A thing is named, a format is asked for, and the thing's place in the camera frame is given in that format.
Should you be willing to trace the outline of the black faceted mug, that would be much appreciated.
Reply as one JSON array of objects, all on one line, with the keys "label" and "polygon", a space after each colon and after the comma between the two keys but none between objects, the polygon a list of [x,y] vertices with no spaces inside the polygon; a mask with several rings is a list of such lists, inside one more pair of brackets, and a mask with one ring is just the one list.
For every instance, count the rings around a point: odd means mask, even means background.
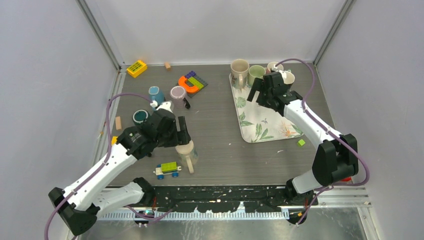
[{"label": "black faceted mug", "polygon": [[290,71],[284,71],[282,74],[283,77],[283,82],[285,84],[285,86],[287,87],[288,90],[291,89],[292,85],[295,82],[295,75],[293,73],[291,73]]}]

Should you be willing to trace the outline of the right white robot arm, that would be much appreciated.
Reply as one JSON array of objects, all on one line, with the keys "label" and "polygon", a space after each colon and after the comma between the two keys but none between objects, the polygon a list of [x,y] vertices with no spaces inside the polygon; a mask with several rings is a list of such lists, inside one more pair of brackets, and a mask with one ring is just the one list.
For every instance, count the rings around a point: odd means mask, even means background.
[{"label": "right white robot arm", "polygon": [[327,187],[359,171],[356,138],[342,134],[325,123],[308,108],[303,97],[291,90],[281,71],[255,78],[247,101],[272,109],[293,122],[310,140],[316,149],[309,171],[287,181],[285,198],[291,205],[299,205],[306,193]]}]

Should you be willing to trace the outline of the light blue mug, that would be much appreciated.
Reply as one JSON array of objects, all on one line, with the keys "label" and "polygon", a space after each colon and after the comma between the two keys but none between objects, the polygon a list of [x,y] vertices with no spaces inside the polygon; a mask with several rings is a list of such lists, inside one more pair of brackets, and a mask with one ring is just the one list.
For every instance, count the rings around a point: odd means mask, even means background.
[{"label": "light blue mug", "polygon": [[158,106],[165,101],[165,95],[158,86],[151,86],[148,89],[148,94],[150,96],[150,100],[156,101]]}]

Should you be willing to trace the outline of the mauve mug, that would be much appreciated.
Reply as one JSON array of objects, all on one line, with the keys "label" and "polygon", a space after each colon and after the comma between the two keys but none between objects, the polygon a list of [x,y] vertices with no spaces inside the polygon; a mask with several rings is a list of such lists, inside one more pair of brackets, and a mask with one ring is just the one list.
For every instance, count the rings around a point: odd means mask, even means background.
[{"label": "mauve mug", "polygon": [[172,98],[172,103],[176,108],[185,108],[190,109],[191,105],[187,99],[187,91],[182,86],[174,86],[170,92],[170,97]]}]

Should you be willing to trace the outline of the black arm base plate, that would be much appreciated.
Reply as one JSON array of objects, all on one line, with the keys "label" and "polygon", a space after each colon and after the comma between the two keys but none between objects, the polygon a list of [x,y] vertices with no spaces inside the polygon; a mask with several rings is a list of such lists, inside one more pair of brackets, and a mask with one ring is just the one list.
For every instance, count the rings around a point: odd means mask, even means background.
[{"label": "black arm base plate", "polygon": [[271,213],[282,206],[305,208],[314,197],[312,191],[296,195],[283,185],[155,186],[131,207],[173,213],[233,213],[244,207],[247,213]]}]

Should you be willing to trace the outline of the beige floral mug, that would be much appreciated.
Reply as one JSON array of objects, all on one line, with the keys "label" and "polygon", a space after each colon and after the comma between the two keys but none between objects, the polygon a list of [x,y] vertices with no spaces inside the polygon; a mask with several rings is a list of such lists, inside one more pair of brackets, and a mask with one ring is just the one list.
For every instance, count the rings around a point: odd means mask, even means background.
[{"label": "beige floral mug", "polygon": [[245,59],[236,59],[230,64],[231,83],[236,89],[243,89],[247,84],[250,65]]}]

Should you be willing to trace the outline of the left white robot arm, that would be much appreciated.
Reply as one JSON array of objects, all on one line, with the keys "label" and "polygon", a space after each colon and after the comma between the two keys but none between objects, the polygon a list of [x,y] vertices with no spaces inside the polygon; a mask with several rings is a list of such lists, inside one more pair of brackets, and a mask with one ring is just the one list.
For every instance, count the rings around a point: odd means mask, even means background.
[{"label": "left white robot arm", "polygon": [[64,189],[53,188],[48,197],[72,234],[82,235],[98,218],[116,209],[151,205],[155,189],[143,177],[108,193],[102,191],[136,161],[150,157],[155,148],[182,146],[190,141],[185,117],[159,108],[141,124],[124,129],[106,155],[82,177]]}]

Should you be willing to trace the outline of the pink mug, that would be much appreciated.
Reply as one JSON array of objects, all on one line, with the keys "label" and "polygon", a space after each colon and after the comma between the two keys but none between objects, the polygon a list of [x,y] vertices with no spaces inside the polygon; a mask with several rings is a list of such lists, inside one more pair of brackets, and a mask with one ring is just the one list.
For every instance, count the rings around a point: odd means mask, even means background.
[{"label": "pink mug", "polygon": [[280,68],[280,69],[283,69],[283,70],[284,70],[284,66],[283,66],[282,64],[279,64],[279,63],[278,63],[278,62],[276,62],[276,61],[272,61],[272,62],[270,62],[270,63],[268,63],[268,64],[267,64],[266,72],[267,72],[267,73],[271,73],[271,67],[273,67],[273,66],[277,66],[278,68]]}]

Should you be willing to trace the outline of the light green mug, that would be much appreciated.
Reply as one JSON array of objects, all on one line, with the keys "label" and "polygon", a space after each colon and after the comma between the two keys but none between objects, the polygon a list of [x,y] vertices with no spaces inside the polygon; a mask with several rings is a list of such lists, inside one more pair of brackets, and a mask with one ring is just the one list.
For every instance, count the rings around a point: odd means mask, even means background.
[{"label": "light green mug", "polygon": [[248,69],[248,78],[247,84],[252,87],[256,78],[263,79],[263,76],[266,74],[266,69],[260,65],[252,65]]}]

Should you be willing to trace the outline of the beige seahorse mug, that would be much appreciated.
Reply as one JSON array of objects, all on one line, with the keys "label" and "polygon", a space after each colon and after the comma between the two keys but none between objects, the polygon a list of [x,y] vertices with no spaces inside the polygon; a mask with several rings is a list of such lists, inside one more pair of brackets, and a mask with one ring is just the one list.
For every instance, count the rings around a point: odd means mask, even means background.
[{"label": "beige seahorse mug", "polygon": [[188,144],[178,145],[175,147],[175,150],[179,155],[182,165],[188,167],[189,173],[193,174],[195,172],[194,165],[199,160],[194,142],[190,140]]}]

